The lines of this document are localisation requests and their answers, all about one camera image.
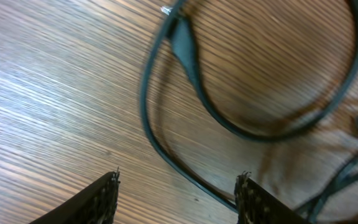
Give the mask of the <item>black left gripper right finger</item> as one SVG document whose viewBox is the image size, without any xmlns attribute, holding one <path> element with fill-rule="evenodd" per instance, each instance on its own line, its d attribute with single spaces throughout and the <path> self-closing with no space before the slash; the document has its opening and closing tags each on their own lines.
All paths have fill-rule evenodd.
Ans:
<svg viewBox="0 0 358 224">
<path fill-rule="evenodd" d="M 237 224 L 308 223 L 255 183 L 249 172 L 243 172 L 236 177 L 234 196 L 238 212 Z"/>
</svg>

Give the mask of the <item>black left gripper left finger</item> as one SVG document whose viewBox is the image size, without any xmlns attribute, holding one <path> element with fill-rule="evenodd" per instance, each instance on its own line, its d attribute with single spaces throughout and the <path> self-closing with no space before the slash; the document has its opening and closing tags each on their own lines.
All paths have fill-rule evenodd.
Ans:
<svg viewBox="0 0 358 224">
<path fill-rule="evenodd" d="M 118 170 L 108 172 L 31 224 L 112 224 L 119 195 Z"/>
</svg>

